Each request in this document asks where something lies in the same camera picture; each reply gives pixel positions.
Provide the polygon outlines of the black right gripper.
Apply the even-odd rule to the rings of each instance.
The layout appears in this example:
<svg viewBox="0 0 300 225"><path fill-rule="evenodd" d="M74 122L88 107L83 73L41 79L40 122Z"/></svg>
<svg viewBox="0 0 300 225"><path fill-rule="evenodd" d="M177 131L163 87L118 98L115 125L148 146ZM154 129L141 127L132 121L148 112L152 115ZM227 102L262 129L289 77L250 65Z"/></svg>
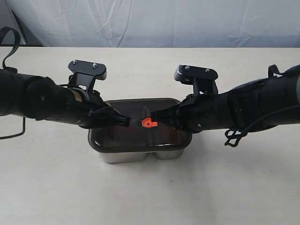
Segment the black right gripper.
<svg viewBox="0 0 300 225"><path fill-rule="evenodd" d="M179 105L152 111L151 119L190 133L232 127L227 92L185 99Z"/></svg>

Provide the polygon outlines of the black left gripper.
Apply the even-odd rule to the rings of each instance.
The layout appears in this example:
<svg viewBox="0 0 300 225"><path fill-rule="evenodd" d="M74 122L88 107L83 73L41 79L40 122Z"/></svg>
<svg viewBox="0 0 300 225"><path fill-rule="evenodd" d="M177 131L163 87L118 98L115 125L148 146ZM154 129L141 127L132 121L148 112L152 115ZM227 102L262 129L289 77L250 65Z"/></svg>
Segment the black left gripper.
<svg viewBox="0 0 300 225"><path fill-rule="evenodd" d="M131 118L110 107L100 96L90 95L87 99L80 91L71 93L74 99L66 102L67 117L73 117L78 126L85 129L129 126Z"/></svg>

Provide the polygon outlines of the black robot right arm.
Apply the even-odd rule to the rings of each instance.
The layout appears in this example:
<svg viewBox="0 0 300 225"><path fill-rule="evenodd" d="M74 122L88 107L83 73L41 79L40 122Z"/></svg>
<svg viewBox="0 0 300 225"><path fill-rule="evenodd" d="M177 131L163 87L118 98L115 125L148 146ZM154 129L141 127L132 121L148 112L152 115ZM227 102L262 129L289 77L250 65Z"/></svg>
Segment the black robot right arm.
<svg viewBox="0 0 300 225"><path fill-rule="evenodd" d="M190 133L231 129L258 132L300 121L300 67L280 72L276 65L268 75L219 93L218 74L211 68L179 65L174 79L193 86L180 103L152 111L153 121Z"/></svg>

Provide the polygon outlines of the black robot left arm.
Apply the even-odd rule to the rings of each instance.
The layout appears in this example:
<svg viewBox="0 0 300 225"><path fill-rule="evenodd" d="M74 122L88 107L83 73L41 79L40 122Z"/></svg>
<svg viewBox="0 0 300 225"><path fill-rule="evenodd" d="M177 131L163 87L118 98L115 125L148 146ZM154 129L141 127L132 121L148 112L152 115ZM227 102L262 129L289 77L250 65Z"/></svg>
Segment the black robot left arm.
<svg viewBox="0 0 300 225"><path fill-rule="evenodd" d="M49 77L4 69L0 71L0 114L78 125L85 129L130 124L130 118L103 101L97 91L67 88Z"/></svg>

